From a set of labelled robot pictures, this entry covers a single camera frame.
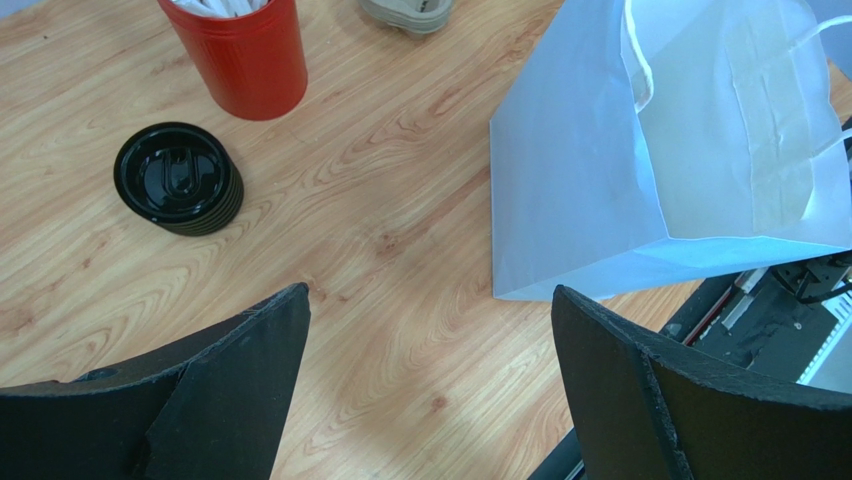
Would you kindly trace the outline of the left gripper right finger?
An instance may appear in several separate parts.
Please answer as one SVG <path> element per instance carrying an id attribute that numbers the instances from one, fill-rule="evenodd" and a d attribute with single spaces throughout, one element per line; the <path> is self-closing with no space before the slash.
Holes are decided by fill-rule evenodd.
<path id="1" fill-rule="evenodd" d="M 851 398 L 731 365 L 565 286 L 551 323 L 591 479 L 847 479 Z"/>

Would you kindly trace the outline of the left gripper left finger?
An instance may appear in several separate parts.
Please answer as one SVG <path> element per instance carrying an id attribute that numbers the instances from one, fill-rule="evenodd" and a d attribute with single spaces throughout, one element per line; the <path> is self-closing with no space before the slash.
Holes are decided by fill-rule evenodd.
<path id="1" fill-rule="evenodd" d="M 267 479 L 305 349 L 309 289 L 63 383 L 1 391 L 5 479 Z"/>

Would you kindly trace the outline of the white paper bag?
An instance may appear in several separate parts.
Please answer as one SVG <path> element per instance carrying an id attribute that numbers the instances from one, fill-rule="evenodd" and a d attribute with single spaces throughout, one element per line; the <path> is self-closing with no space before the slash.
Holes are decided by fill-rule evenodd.
<path id="1" fill-rule="evenodd" d="M 493 294 L 594 299 L 844 252 L 805 1 L 567 1 L 490 121 Z"/>

